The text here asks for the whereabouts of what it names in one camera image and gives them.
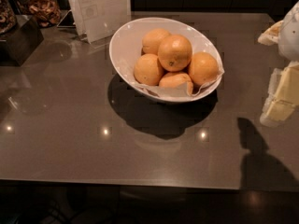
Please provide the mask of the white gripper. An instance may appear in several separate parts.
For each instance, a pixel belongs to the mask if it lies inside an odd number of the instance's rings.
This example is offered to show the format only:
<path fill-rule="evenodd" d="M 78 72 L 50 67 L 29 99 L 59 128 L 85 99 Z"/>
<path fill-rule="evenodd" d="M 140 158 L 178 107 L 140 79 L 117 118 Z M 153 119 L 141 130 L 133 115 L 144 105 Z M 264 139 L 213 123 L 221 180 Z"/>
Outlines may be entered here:
<path fill-rule="evenodd" d="M 270 26 L 258 37 L 266 46 L 276 45 L 280 54 L 290 61 L 299 61 L 299 1 L 283 21 Z M 286 121 L 299 106 L 299 62 L 290 62 L 283 70 L 275 68 L 269 81 L 260 122 L 277 127 Z"/>

